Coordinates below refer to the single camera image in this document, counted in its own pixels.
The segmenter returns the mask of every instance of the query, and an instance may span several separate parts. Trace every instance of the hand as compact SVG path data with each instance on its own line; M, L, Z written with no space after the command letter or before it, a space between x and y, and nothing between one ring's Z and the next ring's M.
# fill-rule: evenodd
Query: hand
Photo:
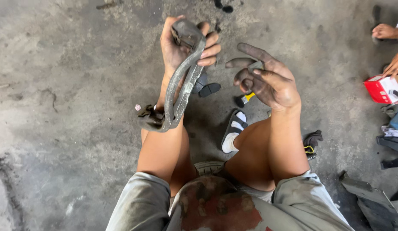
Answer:
M226 68L241 67L233 81L242 92L253 91L256 96L274 111L300 107L295 78L290 70L266 51L246 43L239 43L238 50L264 62L264 71L255 69L249 73L247 67L256 62L251 58L235 58L226 63Z
M396 76L398 76L398 53L393 58L390 65L383 72L383 77L386 77L388 75L391 75L391 78L396 78Z
M160 46L162 48L163 62L165 64L165 74L162 80L162 87L160 91L159 100L156 104L157 110L163 110L165 103L165 94L168 87L169 81L175 72L179 64L186 59L190 50L185 46L178 46L173 38L171 28L173 23L177 20L185 18L183 15L178 17L166 18L165 25L163 26L162 35L160 37ZM216 62L216 55L220 52L221 46L217 44L219 35L216 31L209 32L210 25L207 22L201 22L198 24L198 28L202 31L203 35L206 36L206 46L202 53L201 59L198 60L197 65L209 66ZM179 92L185 81L185 77L182 77L179 81L178 87L175 92L175 99L178 97Z

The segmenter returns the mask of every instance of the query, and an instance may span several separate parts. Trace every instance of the white sock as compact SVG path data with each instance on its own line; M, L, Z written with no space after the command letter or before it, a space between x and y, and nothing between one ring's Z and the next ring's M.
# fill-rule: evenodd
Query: white sock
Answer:
M224 153L230 153L232 151L237 152L238 149L235 148L235 145L233 145L233 141L236 139L236 137L239 135L239 133L236 132L231 132L227 134L225 141L222 144L222 151Z
M240 111L236 114L236 116L243 122L246 122L246 116ZM242 125L240 125L238 122L236 121L232 121L231 127L235 127L238 128L240 130L243 131L243 127ZM239 135L239 133L236 132L231 132L229 134L227 134L223 144L222 144L222 151L224 153L230 153L232 151L237 152L238 149L235 147L235 145L233 144L233 141L236 139L236 137Z

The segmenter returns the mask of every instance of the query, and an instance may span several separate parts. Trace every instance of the concrete floor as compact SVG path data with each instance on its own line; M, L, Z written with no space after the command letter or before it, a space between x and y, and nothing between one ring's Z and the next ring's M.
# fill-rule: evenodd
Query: concrete floor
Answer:
M380 72L397 44L375 46L370 30L377 1L0 0L1 230L103 231L141 148L134 109L154 103L163 75L159 37L167 15L219 25L222 52L208 70L221 91L190 98L186 128L194 162L227 160L218 150L233 108L235 70L224 63L238 42L261 47L289 66L302 97L303 134L323 131L311 161L340 211L357 231L370 230L338 181L342 170L388 196L398 168L382 171L394 152L376 144L388 117L362 81ZM383 22L398 20L398 0L385 0ZM257 99L244 111L266 118Z

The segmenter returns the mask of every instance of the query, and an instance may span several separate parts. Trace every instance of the black sandal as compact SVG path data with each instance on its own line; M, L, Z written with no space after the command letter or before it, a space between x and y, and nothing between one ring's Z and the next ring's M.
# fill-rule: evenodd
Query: black sandal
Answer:
M224 142L225 139L226 139L227 134L232 133L232 132L236 132L236 133L240 134L240 133L242 132L242 130L240 130L239 128L232 127L232 122L233 122L233 121L238 122L243 128L246 128L246 127L248 126L248 124L247 124L246 122L244 122L244 121L241 120L239 117L237 117L236 114L237 114L238 112L242 112L242 113L244 114L244 112L243 112L242 110L240 110L240 109L237 109L237 110L235 110L235 111L232 113L232 116L230 117L230 120L229 120L229 124L227 125L227 129L226 129L225 135L223 136L222 143L220 144L220 149L221 149L221 150L222 150L222 145L223 145L223 142Z

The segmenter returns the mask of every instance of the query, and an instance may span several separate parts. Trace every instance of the red box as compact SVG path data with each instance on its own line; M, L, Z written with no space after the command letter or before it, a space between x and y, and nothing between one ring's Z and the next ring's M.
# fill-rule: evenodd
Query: red box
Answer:
M398 84L390 76L376 75L364 82L371 98L376 103L392 104L398 101Z

